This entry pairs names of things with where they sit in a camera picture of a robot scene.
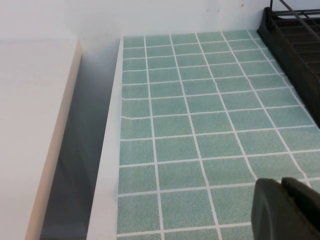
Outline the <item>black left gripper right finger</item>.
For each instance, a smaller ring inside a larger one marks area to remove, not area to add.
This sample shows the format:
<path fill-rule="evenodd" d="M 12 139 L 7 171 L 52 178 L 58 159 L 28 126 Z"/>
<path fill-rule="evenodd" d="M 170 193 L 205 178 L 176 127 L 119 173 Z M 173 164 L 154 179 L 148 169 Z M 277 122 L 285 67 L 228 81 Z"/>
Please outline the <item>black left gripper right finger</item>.
<path fill-rule="evenodd" d="M 293 177 L 283 177 L 281 185 L 308 222 L 319 232 L 320 193 Z"/>

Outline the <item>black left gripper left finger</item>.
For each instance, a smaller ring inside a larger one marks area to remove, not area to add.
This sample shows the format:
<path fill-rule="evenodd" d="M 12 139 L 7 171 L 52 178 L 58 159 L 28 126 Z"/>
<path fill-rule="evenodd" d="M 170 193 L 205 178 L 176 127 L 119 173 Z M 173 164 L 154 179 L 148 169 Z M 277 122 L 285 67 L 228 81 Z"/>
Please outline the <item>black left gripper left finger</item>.
<path fill-rule="evenodd" d="M 254 186 L 251 226 L 255 240 L 318 240 L 318 232 L 298 209 L 282 181 L 259 178 Z"/>

